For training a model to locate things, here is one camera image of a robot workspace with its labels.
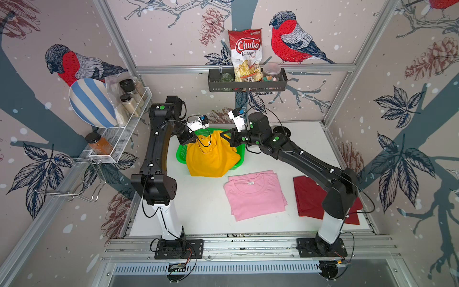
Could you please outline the green plastic basket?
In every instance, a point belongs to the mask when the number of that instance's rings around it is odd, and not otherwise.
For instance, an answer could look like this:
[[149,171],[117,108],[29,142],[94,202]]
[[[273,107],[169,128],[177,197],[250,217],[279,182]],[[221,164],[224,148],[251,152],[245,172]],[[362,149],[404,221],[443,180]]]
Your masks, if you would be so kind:
[[[195,134],[197,136],[209,136],[212,135],[214,131],[220,130],[220,131],[227,131],[227,129],[221,129],[221,128],[207,128],[207,129],[200,129],[195,131]],[[236,153],[240,156],[240,160],[233,166],[231,169],[232,171],[236,170],[238,167],[240,167],[243,162],[245,161],[245,152],[246,152],[246,144],[241,144],[236,148]],[[176,152],[176,159],[179,161],[181,164],[186,163],[186,151],[187,151],[187,145],[179,145],[178,150]]]

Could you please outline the yellow t-shirt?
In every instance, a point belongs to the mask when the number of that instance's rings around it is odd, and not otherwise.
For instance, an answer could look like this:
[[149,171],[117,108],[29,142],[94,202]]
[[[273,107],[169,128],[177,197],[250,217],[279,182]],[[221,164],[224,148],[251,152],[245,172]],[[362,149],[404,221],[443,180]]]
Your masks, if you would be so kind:
[[186,165],[192,177],[220,178],[241,159],[237,149],[221,137],[222,130],[209,136],[199,135],[186,148]]

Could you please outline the pink t-shirt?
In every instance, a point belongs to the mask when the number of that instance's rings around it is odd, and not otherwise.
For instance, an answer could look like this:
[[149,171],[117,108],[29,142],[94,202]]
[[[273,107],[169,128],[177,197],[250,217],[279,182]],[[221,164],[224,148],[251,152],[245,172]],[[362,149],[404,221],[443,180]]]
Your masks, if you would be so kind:
[[273,171],[229,177],[224,191],[236,221],[284,212],[288,205]]

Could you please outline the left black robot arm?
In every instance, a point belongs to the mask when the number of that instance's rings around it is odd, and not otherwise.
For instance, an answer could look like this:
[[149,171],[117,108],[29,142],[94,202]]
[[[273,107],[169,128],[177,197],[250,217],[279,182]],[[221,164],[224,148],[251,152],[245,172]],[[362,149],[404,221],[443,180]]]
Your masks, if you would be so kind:
[[153,104],[149,110],[150,134],[146,155],[138,173],[131,176],[131,184],[141,197],[141,207],[147,218],[158,216],[161,238],[166,241],[185,240],[183,225],[173,204],[178,184],[167,174],[167,157],[172,136],[181,145],[196,139],[196,134],[181,117],[184,101],[168,96],[165,103]]

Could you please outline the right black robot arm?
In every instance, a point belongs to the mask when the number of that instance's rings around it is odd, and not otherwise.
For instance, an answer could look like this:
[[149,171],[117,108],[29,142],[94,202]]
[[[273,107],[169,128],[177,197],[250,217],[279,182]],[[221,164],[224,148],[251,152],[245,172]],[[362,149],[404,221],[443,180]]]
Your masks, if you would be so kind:
[[293,166],[327,192],[322,202],[325,215],[316,237],[320,243],[334,244],[358,196],[356,173],[350,168],[342,170],[319,160],[297,146],[286,132],[274,132],[262,112],[249,114],[246,120],[244,111],[239,108],[230,111],[228,116],[235,128],[227,130],[221,137],[231,147],[255,145],[261,153]]

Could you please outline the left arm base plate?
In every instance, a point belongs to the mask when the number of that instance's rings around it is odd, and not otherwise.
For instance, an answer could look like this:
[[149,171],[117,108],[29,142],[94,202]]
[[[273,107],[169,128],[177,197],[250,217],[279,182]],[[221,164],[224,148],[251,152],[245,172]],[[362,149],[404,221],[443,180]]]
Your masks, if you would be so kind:
[[160,239],[153,249],[155,259],[202,259],[204,240]]

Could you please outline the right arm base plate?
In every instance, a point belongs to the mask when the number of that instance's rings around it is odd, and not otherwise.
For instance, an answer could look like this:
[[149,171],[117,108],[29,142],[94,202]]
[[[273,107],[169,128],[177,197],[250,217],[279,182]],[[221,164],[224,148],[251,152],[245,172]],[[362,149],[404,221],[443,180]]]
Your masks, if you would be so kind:
[[296,250],[301,258],[325,258],[348,256],[342,238],[338,238],[333,244],[329,244],[320,237],[307,237],[296,239]]

